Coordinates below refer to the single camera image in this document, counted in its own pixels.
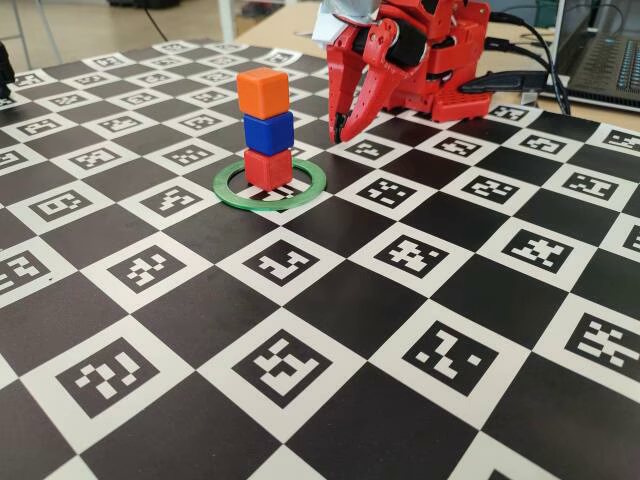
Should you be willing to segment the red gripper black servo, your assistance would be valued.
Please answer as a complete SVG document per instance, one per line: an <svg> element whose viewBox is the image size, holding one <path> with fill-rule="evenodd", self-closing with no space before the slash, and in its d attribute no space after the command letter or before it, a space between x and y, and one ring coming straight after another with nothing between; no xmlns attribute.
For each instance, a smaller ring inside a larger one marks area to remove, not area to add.
<svg viewBox="0 0 640 480"><path fill-rule="evenodd" d="M447 18L447 1L327 2L329 130L335 143L357 136L386 107L424 59L429 34L447 33Z"/></svg>

